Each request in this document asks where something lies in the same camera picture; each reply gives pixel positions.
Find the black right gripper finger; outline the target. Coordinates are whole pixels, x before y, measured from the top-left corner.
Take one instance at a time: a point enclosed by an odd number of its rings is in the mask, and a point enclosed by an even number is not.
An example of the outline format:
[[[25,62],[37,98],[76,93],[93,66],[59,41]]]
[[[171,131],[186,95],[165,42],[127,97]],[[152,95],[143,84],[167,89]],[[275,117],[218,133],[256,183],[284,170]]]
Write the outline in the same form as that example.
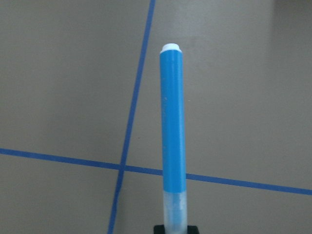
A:
[[[164,225],[155,225],[153,229],[154,234],[166,234]],[[187,234],[199,234],[199,229],[197,226],[188,226]]]

